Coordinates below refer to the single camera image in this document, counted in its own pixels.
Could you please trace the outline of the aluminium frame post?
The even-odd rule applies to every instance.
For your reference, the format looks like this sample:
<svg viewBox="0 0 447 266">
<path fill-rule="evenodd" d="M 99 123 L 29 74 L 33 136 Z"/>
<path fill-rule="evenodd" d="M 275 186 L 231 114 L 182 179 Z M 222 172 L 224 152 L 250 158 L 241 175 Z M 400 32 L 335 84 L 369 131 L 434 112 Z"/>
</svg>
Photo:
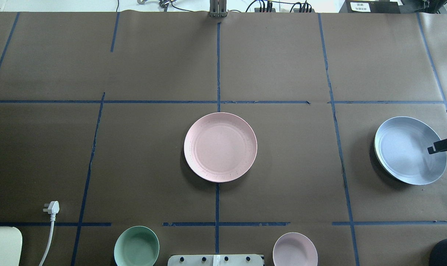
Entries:
<svg viewBox="0 0 447 266">
<path fill-rule="evenodd" d="M 210 0 L 209 17 L 227 17 L 227 0 Z"/>
</svg>

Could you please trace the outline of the blue plate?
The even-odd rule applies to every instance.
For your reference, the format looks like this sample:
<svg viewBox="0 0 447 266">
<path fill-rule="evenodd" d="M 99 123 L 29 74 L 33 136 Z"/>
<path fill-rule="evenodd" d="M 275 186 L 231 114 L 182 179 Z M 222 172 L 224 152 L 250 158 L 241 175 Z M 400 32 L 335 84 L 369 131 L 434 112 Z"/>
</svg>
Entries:
<svg viewBox="0 0 447 266">
<path fill-rule="evenodd" d="M 439 135 L 421 120 L 397 116 L 384 121 L 374 138 L 375 155 L 383 169 L 410 185 L 439 180 L 447 168 L 446 153 L 429 154 Z"/>
</svg>

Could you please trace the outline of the pink bowl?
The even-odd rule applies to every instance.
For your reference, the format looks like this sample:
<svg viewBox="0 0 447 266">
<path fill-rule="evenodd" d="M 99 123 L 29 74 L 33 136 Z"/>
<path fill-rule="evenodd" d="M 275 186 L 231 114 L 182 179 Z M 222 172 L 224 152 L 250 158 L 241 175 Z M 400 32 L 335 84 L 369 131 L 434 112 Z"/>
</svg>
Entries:
<svg viewBox="0 0 447 266">
<path fill-rule="evenodd" d="M 275 266 L 317 266 L 318 252 L 313 242 L 298 232 L 280 236 L 272 251 Z"/>
</svg>

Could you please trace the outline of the green bowl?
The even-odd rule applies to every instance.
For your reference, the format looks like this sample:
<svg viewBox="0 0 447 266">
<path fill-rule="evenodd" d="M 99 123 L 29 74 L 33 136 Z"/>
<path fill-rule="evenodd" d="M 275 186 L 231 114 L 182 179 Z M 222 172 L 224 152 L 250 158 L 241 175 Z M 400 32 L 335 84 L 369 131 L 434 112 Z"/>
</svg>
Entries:
<svg viewBox="0 0 447 266">
<path fill-rule="evenodd" d="M 114 246 L 114 261 L 117 266 L 153 266 L 160 251 L 156 233 L 145 226 L 126 229 Z"/>
</svg>

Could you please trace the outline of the black box with label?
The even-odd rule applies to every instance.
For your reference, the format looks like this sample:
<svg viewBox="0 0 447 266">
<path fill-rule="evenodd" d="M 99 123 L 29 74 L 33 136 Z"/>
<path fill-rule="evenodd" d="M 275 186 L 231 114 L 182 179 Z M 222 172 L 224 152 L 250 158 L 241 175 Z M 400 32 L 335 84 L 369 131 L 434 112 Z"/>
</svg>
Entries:
<svg viewBox="0 0 447 266">
<path fill-rule="evenodd" d="M 375 0 L 345 0 L 339 13 L 400 14 L 397 2 Z"/>
</svg>

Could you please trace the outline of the pink plate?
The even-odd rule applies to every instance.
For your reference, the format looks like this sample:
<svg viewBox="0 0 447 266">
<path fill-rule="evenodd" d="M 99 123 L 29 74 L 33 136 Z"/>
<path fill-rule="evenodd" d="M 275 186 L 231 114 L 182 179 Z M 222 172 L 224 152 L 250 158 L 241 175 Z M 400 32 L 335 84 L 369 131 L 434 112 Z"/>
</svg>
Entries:
<svg viewBox="0 0 447 266">
<path fill-rule="evenodd" d="M 213 183 L 227 183 L 245 175 L 257 152 L 257 136 L 250 124 L 227 112 L 210 113 L 196 120 L 183 142 L 188 166 Z"/>
</svg>

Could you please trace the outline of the dark blue saucepan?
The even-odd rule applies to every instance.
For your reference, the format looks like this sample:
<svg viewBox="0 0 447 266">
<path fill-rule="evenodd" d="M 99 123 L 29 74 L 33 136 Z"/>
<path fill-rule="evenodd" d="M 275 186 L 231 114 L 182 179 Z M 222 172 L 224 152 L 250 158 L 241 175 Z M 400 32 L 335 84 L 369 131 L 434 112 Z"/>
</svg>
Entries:
<svg viewBox="0 0 447 266">
<path fill-rule="evenodd" d="M 429 266 L 447 266 L 447 239 L 439 241 L 429 255 Z"/>
</svg>

